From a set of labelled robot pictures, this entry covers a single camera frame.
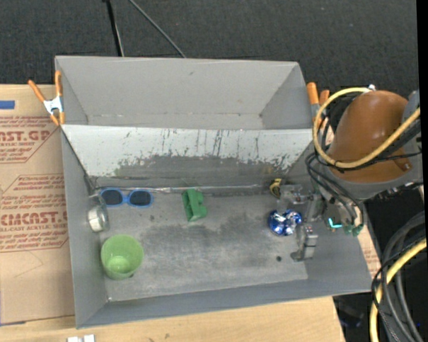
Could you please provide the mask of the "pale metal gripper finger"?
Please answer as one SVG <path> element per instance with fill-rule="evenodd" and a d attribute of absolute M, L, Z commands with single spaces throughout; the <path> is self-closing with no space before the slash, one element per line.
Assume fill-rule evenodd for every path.
<path fill-rule="evenodd" d="M 313 226 L 304 224 L 296 230 L 297 250 L 291 254 L 294 261 L 305 261 L 313 258 L 318 245 L 319 235 Z"/>
<path fill-rule="evenodd" d="M 279 188 L 278 201 L 283 207 L 303 205 L 308 202 L 308 193 L 300 184 L 283 185 Z"/>

